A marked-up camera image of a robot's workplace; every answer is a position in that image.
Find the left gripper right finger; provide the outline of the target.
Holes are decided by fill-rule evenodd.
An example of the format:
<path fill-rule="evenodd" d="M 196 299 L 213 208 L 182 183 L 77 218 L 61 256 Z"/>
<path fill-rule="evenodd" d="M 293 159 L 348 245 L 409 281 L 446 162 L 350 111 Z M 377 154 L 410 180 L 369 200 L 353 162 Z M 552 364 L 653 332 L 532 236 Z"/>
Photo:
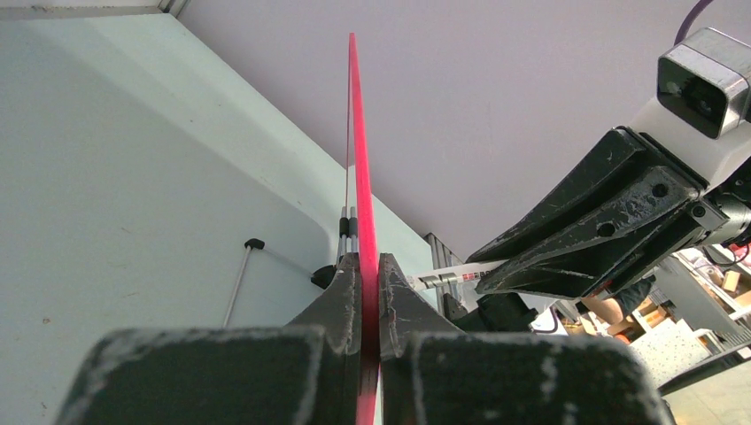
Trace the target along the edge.
<path fill-rule="evenodd" d="M 379 261 L 386 424 L 669 424 L 631 349 L 596 336 L 466 333 Z"/>

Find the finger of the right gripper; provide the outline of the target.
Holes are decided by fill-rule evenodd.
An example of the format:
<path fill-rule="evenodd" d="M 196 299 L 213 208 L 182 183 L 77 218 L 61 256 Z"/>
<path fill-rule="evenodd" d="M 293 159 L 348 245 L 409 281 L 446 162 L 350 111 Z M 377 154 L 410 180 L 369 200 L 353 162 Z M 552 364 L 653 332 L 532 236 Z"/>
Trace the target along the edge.
<path fill-rule="evenodd" d="M 616 193 L 565 229 L 481 278 L 481 294 L 580 298 L 633 284 L 700 232 L 697 188 L 666 166 L 616 181 Z"/>
<path fill-rule="evenodd" d="M 511 259 L 581 219 L 616 193 L 647 147 L 623 127 L 609 130 L 514 226 L 472 253 L 468 262 Z"/>

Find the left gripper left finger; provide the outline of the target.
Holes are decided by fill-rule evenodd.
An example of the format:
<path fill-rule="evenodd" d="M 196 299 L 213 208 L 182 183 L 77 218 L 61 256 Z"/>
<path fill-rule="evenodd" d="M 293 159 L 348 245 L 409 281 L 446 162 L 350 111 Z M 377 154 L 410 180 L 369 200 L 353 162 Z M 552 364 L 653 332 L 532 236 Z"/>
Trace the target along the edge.
<path fill-rule="evenodd" d="M 127 328 L 84 358 L 59 424 L 354 424 L 360 262 L 281 327 Z"/>

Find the pink framed whiteboard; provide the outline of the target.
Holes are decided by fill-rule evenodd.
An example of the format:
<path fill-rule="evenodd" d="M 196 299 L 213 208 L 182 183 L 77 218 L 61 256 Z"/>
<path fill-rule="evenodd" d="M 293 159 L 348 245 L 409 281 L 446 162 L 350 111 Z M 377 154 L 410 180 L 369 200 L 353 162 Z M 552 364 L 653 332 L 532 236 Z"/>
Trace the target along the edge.
<path fill-rule="evenodd" d="M 356 422 L 372 424 L 376 414 L 380 363 L 379 252 L 368 162 L 368 140 L 356 34 L 349 34 L 349 87 L 354 147 L 356 207 L 359 213 L 361 277 L 360 389 Z"/>

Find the white whiteboard marker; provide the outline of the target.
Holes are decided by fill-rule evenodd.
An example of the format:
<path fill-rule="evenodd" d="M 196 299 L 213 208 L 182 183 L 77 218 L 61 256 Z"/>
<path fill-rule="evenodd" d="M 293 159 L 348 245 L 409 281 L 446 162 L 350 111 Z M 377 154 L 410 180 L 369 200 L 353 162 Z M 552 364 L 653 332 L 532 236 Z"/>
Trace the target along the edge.
<path fill-rule="evenodd" d="M 447 285 L 476 282 L 500 267 L 505 260 L 467 263 L 408 275 L 406 282 L 415 290 L 430 290 Z"/>

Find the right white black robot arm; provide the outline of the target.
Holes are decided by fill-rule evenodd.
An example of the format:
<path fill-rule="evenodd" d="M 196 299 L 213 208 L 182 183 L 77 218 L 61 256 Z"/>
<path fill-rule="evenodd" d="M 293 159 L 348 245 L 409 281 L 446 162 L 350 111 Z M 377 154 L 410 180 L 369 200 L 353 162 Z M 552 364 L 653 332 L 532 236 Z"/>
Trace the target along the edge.
<path fill-rule="evenodd" d="M 481 294 L 613 295 L 670 254 L 750 240 L 750 165 L 713 188 L 646 133 L 608 131 L 517 224 L 470 256 Z"/>

